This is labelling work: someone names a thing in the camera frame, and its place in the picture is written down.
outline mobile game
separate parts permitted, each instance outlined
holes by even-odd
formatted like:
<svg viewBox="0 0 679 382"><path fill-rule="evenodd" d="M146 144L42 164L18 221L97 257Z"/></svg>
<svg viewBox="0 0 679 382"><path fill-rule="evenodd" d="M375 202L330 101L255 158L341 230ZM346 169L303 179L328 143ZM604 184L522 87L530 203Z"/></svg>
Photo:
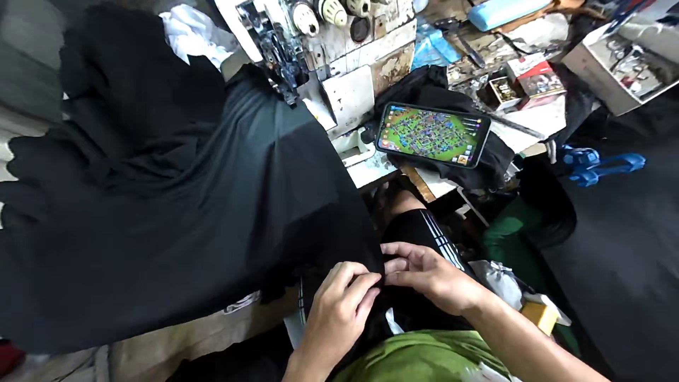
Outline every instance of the mobile game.
<svg viewBox="0 0 679 382"><path fill-rule="evenodd" d="M479 143L483 145L487 136L482 119L403 105L388 107L378 138L382 149L463 166L476 163Z"/></svg>

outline finger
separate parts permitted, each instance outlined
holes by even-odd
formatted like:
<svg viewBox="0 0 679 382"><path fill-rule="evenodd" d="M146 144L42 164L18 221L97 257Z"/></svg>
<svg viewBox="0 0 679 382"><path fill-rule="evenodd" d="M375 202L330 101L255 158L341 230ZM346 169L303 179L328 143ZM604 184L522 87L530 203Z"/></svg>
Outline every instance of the finger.
<svg viewBox="0 0 679 382"><path fill-rule="evenodd" d="M316 295L323 293L333 282L335 279L335 275L337 274L337 271L340 269L343 263L338 262L335 264L335 266L328 272L328 275L323 279L323 282L320 283L320 286L318 287L318 290L316 291Z"/></svg>
<svg viewBox="0 0 679 382"><path fill-rule="evenodd" d="M354 276L364 275L365 273L370 273L370 271L360 262L343 262L339 266L330 288L344 292Z"/></svg>
<svg viewBox="0 0 679 382"><path fill-rule="evenodd" d="M386 276L384 283L386 285L411 287L417 291L422 291L426 286L426 273L394 272Z"/></svg>
<svg viewBox="0 0 679 382"><path fill-rule="evenodd" d="M361 325L365 325L365 322L368 320L368 315L373 308L375 297L377 297L378 294L380 294L379 288L370 288L363 297L359 307L356 308L356 321Z"/></svg>
<svg viewBox="0 0 679 382"><path fill-rule="evenodd" d="M379 273L368 273L358 276L344 294L346 303L356 310L365 294L368 293L368 290L381 278L382 275Z"/></svg>
<svg viewBox="0 0 679 382"><path fill-rule="evenodd" d="M384 273L387 275L394 272L409 271L408 260L404 258L395 258L384 263Z"/></svg>
<svg viewBox="0 0 679 382"><path fill-rule="evenodd" d="M428 255L427 247L396 241L394 243L380 244L382 253L385 255L397 255L407 258L416 266L422 265L422 258Z"/></svg>

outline hand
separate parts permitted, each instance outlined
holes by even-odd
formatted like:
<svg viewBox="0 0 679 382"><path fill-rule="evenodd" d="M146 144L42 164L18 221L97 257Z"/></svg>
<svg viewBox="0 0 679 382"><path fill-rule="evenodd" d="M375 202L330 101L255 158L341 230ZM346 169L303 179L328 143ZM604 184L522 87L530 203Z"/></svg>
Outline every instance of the hand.
<svg viewBox="0 0 679 382"><path fill-rule="evenodd" d="M387 243L382 253L400 256L384 264L386 285L414 288L446 313L464 315L495 296L429 247Z"/></svg>
<svg viewBox="0 0 679 382"><path fill-rule="evenodd" d="M358 276L349 285L354 276ZM354 345L380 293L382 278L357 262L340 262L314 296L304 337L288 361L283 381L324 381Z"/></svg>

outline right hand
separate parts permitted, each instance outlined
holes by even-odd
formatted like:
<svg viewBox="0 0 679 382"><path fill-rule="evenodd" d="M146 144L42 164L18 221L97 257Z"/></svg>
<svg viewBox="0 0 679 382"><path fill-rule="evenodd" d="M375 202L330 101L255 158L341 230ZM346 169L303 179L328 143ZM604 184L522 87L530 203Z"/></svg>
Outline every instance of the right hand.
<svg viewBox="0 0 679 382"><path fill-rule="evenodd" d="M464 315L495 297L429 247L403 242L381 247L383 254L399 256L384 263L385 284L411 287L448 314Z"/></svg>

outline white stripe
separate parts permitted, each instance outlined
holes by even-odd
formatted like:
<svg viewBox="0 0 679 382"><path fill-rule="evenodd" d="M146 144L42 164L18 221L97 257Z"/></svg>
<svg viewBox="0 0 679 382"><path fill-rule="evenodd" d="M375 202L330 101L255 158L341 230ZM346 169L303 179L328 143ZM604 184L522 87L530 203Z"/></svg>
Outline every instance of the white stripe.
<svg viewBox="0 0 679 382"><path fill-rule="evenodd" d="M458 259L458 257L455 256L455 252L454 252L453 249L451 248L450 244L449 244L449 243L446 243L446 244L445 244L445 248L446 248L448 251L450 251L450 257L454 259L455 266L458 267L459 270L461 270L461 271L464 272L464 267L463 267L462 264L460 263L460 259Z"/></svg>
<svg viewBox="0 0 679 382"><path fill-rule="evenodd" d="M453 251L452 251L451 248L450 248L450 244L448 244L448 243L443 244L443 245L441 246L441 250L444 251L444 252L446 252L446 253L448 253L448 257L450 257L450 259L451 259L450 262L451 262L457 269L460 269L461 271L464 270L464 269L462 268L462 266L460 265L459 260L458 260L458 259L455 257L455 255L453 254Z"/></svg>
<svg viewBox="0 0 679 382"><path fill-rule="evenodd" d="M424 218L426 225L429 227L429 231L434 236L434 238L436 240L436 244L439 244L439 240L437 239L437 237L440 236L440 235L437 235L436 230L432 227L431 223L429 222L429 219L427 219L427 216L426 216L426 213L424 212L424 210L421 209L420 213L422 214L422 217ZM446 251L443 250L443 248L441 247L441 244L439 244L439 250L441 251L443 258L445 258L446 260L448 260L448 262L450 262L451 264L453 264L457 267L455 262L450 258L450 255L448 255L448 253L446 253Z"/></svg>
<svg viewBox="0 0 679 382"><path fill-rule="evenodd" d="M443 236L443 231L441 231L441 228L439 227L439 225L436 224L436 220L434 220L434 218L433 218L431 215L429 215L429 213L423 213L423 214L424 214L424 217L425 217L429 222L431 222L431 225L434 226L434 229L435 229L436 232L437 232L437 234L436 234L435 236Z"/></svg>
<svg viewBox="0 0 679 382"><path fill-rule="evenodd" d="M302 292L301 277L299 278L299 299L297 301L299 305L299 320L302 326L306 326L306 315L304 314L304 293Z"/></svg>
<svg viewBox="0 0 679 382"><path fill-rule="evenodd" d="M420 210L420 213L422 214L422 217L424 218L426 225L429 227L429 231L431 232L432 236L434 236L434 238L438 237L434 228L431 226L431 224L429 224L429 220L427 220L426 214L424 213L424 210Z"/></svg>

